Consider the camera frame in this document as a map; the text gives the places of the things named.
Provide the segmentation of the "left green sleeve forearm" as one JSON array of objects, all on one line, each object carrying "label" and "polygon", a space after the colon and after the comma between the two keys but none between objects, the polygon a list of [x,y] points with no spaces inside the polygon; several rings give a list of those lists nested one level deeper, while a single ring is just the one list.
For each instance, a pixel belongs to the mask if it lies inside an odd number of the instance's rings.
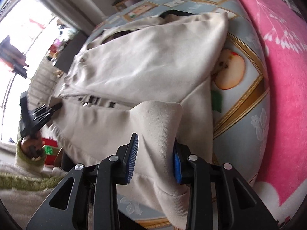
[{"label": "left green sleeve forearm", "polygon": [[16,154],[15,154],[15,165],[25,169],[30,173],[39,174],[43,172],[46,154],[44,149],[40,150],[40,156],[38,158],[28,157],[21,149],[21,142],[19,140],[16,147]]}]

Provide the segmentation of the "left hand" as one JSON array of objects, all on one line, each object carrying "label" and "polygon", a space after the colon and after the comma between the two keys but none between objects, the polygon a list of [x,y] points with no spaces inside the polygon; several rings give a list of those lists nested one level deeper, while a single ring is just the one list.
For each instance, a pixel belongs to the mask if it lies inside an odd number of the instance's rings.
[{"label": "left hand", "polygon": [[45,145],[42,139],[41,133],[38,132],[35,137],[26,136],[21,141],[21,151],[29,159],[38,158],[44,156],[43,146]]}]

